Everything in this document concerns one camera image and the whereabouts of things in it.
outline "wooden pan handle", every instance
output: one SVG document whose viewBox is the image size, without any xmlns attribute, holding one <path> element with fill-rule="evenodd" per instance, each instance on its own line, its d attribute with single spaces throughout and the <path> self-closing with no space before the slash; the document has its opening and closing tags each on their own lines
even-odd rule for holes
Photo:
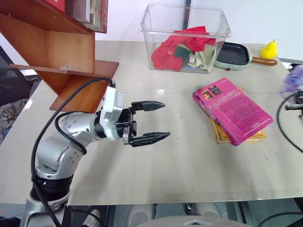
<svg viewBox="0 0 303 227">
<path fill-rule="evenodd" d="M 278 62 L 274 59 L 257 58 L 257 57 L 252 57 L 251 62 L 263 64 L 263 65 L 271 65 L 271 66 L 278 64 Z"/>
</svg>

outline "pink book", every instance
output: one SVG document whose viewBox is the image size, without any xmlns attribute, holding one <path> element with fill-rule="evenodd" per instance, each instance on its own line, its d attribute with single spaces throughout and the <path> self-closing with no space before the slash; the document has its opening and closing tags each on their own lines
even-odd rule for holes
<svg viewBox="0 0 303 227">
<path fill-rule="evenodd" d="M 238 146 L 272 123 L 273 119 L 227 78 L 193 93 L 194 100 Z"/>
</svg>

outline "yellow pear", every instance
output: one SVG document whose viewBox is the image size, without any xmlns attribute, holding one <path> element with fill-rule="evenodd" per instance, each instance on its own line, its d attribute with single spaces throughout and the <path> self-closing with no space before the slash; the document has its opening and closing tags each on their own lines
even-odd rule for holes
<svg viewBox="0 0 303 227">
<path fill-rule="evenodd" d="M 276 57 L 277 52 L 276 42 L 273 40 L 261 50 L 260 55 L 262 58 L 274 58 Z"/>
</svg>

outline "white wall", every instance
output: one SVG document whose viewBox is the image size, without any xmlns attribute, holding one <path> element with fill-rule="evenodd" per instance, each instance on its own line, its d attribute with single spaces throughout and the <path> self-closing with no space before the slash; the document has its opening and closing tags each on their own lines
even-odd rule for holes
<svg viewBox="0 0 303 227">
<path fill-rule="evenodd" d="M 143 41 L 139 22 L 147 4 L 155 1 L 109 0 L 107 34 L 96 34 L 96 40 Z M 279 57 L 303 60 L 302 0 L 192 0 L 192 5 L 223 9 L 233 33 L 228 42 L 267 44 L 275 39 Z"/>
</svg>

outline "red cloth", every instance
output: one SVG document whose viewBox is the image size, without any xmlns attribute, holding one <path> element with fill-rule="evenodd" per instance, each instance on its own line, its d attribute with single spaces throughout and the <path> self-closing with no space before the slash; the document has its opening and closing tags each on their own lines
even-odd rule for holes
<svg viewBox="0 0 303 227">
<path fill-rule="evenodd" d="M 192 27 L 183 31 L 175 31 L 175 33 L 208 35 L 205 26 Z M 180 71 L 183 67 L 182 58 L 174 57 L 178 44 L 185 44 L 192 52 L 197 52 L 203 51 L 205 44 L 214 45 L 215 42 L 215 38 L 171 35 L 154 51 L 151 56 L 151 60 L 153 61 L 153 65 L 156 69 Z"/>
</svg>

